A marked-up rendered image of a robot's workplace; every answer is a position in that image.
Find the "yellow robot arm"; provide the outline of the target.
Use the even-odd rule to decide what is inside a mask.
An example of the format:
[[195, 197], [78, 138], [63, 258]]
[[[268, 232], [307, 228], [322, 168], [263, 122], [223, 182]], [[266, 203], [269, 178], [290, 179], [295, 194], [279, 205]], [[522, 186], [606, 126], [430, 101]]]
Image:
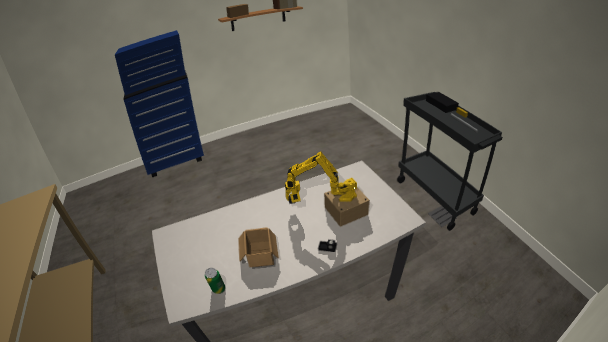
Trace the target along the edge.
[[[310, 163], [312, 163], [312, 164], [310, 164]], [[317, 155], [307, 159], [306, 161], [304, 161], [300, 164], [297, 163], [297, 164], [293, 165], [288, 170], [287, 188], [294, 188], [295, 177], [307, 170], [314, 168], [315, 166], [317, 166], [317, 164], [319, 164], [323, 168], [325, 173], [330, 178], [331, 194], [333, 194], [333, 195], [343, 194], [339, 198], [340, 202], [341, 201], [343, 201], [343, 202], [350, 201], [351, 202], [355, 197], [357, 197], [357, 194], [355, 193], [355, 188], [356, 188], [355, 181], [352, 178], [350, 178], [350, 179], [347, 179], [346, 181], [344, 181], [344, 183], [339, 183], [339, 185], [338, 185], [338, 179], [337, 179], [338, 172], [334, 168], [334, 166], [331, 164], [331, 162], [323, 155], [322, 152], [317, 153]], [[336, 188], [337, 186], [338, 186], [338, 188]]]

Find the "green drink can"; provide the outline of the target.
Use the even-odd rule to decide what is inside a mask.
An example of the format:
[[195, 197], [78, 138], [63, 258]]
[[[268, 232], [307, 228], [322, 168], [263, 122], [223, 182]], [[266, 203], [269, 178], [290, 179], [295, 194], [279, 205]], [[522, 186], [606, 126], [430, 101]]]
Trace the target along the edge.
[[205, 271], [205, 279], [214, 293], [220, 294], [224, 292], [225, 284], [220, 276], [220, 273], [215, 268], [208, 268]]

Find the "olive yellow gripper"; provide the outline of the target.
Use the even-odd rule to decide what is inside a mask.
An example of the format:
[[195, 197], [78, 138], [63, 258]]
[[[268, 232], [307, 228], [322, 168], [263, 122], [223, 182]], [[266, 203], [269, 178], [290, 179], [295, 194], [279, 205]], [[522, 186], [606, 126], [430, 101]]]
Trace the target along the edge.
[[299, 191], [300, 191], [300, 183], [299, 183], [299, 181], [295, 181], [294, 188], [287, 188], [287, 182], [285, 182], [285, 189], [286, 189], [286, 199], [287, 199], [287, 201], [289, 201], [289, 194], [291, 192], [292, 192], [292, 194], [290, 194], [290, 196], [291, 196], [292, 203], [293, 202], [299, 202], [299, 201], [301, 201], [300, 195], [299, 195]]

